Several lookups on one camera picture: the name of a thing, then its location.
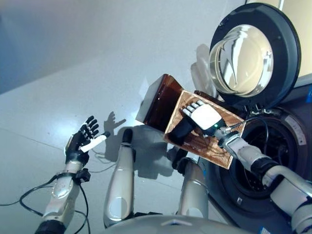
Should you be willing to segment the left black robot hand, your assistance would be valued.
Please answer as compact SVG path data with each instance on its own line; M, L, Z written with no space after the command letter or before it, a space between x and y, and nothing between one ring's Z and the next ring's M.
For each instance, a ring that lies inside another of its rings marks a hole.
M89 160L88 152L105 141L110 132L104 132L100 135L99 125L94 116L88 117L79 130L72 134L64 148L65 163L79 162L85 166Z

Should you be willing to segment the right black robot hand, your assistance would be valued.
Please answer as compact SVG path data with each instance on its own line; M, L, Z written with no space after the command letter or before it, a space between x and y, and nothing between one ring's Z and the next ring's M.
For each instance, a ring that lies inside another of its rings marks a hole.
M202 100L192 102L184 107L182 112L191 123L207 134L213 135L217 129L226 126L224 119L213 106Z

